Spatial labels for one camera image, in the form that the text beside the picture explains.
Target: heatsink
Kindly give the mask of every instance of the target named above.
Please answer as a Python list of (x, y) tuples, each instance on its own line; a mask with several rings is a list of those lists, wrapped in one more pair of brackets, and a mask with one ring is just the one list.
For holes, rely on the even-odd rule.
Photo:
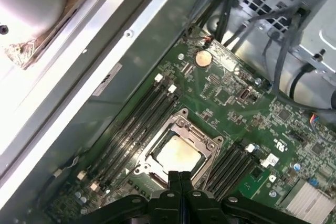
[(205, 175), (224, 139), (210, 138), (187, 116), (188, 109), (182, 109), (168, 118), (140, 154), (135, 174), (146, 173), (162, 187), (166, 186), (171, 170), (191, 172), (193, 185)]
[(300, 179), (281, 203), (286, 211), (311, 224), (322, 224), (334, 209), (332, 202), (321, 191)]

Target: cpu socket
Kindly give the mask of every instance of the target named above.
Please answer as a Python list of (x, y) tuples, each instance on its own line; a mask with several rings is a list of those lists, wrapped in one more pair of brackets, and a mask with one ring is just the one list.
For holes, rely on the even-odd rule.
[(170, 170), (191, 172), (193, 185), (205, 175), (224, 139), (211, 139), (187, 116), (188, 109), (182, 109), (169, 117), (140, 154), (135, 174), (146, 173), (161, 186), (167, 184)]

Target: green circuit board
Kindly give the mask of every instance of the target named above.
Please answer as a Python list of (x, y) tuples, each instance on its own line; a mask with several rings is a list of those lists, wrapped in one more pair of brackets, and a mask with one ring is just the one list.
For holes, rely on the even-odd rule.
[[(269, 207), (285, 210), (281, 202), (298, 180), (303, 179), (314, 182), (317, 190), (333, 200), (336, 196), (336, 148), (322, 142), (313, 132), (309, 124), (311, 114), (279, 102), (271, 93), (271, 85), (266, 79), (216, 41), (206, 48), (212, 55), (211, 64), (207, 67), (197, 66), (195, 54), (204, 50), (203, 47), (203, 41), (180, 39), (140, 86), (74, 174), (99, 158), (99, 149), (111, 140), (116, 125), (134, 109), (155, 76), (161, 74), (169, 78), (181, 93), (169, 114), (187, 108), (188, 119), (193, 124), (210, 137), (222, 136), (224, 143), (219, 158), (234, 142), (242, 139), (255, 145), (260, 160), (266, 160), (270, 154), (278, 158), (266, 168), (259, 164), (258, 173), (255, 174), (254, 170), (247, 174), (235, 188), (236, 191)], [(333, 131), (320, 123), (316, 127), (325, 139), (336, 141)], [(137, 157), (144, 148), (145, 145), (134, 153), (107, 195), (90, 190), (87, 183), (76, 182), (74, 175), (73, 180), (68, 182), (71, 189), (67, 189), (67, 192), (73, 195), (81, 190), (81, 194), (90, 199), (89, 202), (75, 208), (72, 205), (76, 205), (78, 199), (70, 202), (69, 194), (60, 192), (48, 206), (48, 214), (53, 219), (60, 212), (64, 216), (80, 216), (131, 193), (150, 198), (151, 192), (162, 188), (146, 174), (133, 174)], [(299, 165), (300, 169), (294, 169), (294, 165)], [(327, 222), (336, 223), (333, 213)]]

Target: blue capacitor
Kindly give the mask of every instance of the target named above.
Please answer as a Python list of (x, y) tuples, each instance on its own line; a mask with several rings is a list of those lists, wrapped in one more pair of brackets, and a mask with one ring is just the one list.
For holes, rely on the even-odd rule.
[(317, 186), (319, 185), (318, 180), (315, 179), (315, 178), (310, 178), (310, 179), (308, 180), (308, 183), (309, 183), (310, 185), (312, 185), (313, 187), (317, 187)]
[(293, 169), (294, 171), (299, 172), (301, 170), (301, 165), (296, 163), (293, 165)]

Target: motherboard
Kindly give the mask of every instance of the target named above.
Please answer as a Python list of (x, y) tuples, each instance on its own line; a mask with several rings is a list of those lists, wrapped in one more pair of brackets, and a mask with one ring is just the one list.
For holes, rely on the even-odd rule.
[(317, 135), (311, 112), (271, 88), (217, 41), (180, 39), (45, 213), (66, 223), (129, 194), (150, 199), (168, 171), (187, 170), (217, 200), (239, 192), (312, 224), (336, 223), (336, 134), (317, 122)]

